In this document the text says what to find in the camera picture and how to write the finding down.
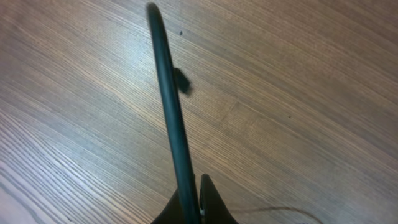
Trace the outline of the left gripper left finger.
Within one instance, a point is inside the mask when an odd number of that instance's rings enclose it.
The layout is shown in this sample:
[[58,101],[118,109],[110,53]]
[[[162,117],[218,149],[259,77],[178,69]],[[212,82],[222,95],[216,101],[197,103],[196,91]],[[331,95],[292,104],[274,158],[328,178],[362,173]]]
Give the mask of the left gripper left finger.
[[151,224],[185,224],[178,190],[176,190],[161,213]]

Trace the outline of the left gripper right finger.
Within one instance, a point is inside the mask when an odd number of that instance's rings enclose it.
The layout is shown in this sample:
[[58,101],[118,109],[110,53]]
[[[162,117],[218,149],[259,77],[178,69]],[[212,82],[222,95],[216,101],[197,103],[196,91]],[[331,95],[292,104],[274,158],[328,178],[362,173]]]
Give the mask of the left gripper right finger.
[[238,224],[208,174],[201,176],[200,213],[204,224]]

